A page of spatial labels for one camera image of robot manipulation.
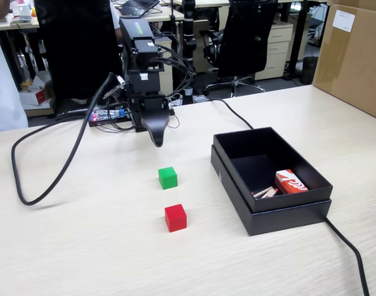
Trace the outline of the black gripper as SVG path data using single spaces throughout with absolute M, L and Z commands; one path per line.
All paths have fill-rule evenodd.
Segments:
M 135 132 L 148 131 L 156 147 L 163 145 L 165 129 L 170 119 L 168 100 L 162 92 L 128 94 Z

